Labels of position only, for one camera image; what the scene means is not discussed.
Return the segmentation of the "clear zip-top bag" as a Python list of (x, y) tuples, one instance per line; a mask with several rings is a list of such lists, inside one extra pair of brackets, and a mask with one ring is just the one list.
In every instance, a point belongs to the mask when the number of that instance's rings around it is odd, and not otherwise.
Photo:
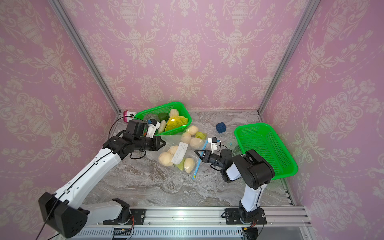
[[(161, 148), (159, 151), (155, 152), (153, 155), (153, 158), (159, 163), (159, 155), (164, 152), (168, 152), (172, 154), (173, 159), (172, 162), (174, 163), (172, 166), (167, 167), (174, 171), (182, 172), (192, 179), (195, 179), (197, 177), (197, 173), (199, 171), (199, 167), (201, 164), (201, 160), (199, 157), (195, 154), (195, 150), (206, 150), (208, 148), (208, 141), (202, 140), (197, 137), (193, 137), (188, 135), (187, 133), (183, 133), (182, 135), (163, 135), (162, 140), (166, 141), (167, 144), (163, 148)], [(193, 158), (195, 160), (195, 169), (190, 173), (187, 174), (185, 170), (180, 171), (176, 165), (178, 165), (183, 159), (186, 158)]]

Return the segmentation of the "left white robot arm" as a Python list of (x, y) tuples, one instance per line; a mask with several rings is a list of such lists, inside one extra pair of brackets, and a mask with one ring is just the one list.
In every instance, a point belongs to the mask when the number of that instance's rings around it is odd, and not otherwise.
[(133, 226), (130, 205), (120, 199), (96, 205), (83, 202), (97, 183), (134, 151), (158, 151), (166, 145), (155, 136), (160, 122), (133, 118), (127, 128), (109, 137), (96, 156), (70, 181), (53, 194), (44, 193), (38, 200), (43, 225), (50, 226), (64, 238), (77, 235), (85, 226), (98, 223)]

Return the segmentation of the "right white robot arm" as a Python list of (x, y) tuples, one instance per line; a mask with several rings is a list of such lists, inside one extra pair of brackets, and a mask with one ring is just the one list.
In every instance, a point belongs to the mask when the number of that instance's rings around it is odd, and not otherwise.
[(194, 150), (203, 163), (219, 167), (222, 179), (231, 183), (238, 179), (245, 182), (245, 191), (239, 201), (240, 220), (251, 226), (267, 223), (264, 210), (261, 208), (261, 197), (267, 185), (275, 177), (275, 170), (255, 150), (245, 154), (234, 155), (229, 149), (215, 154), (210, 150)]

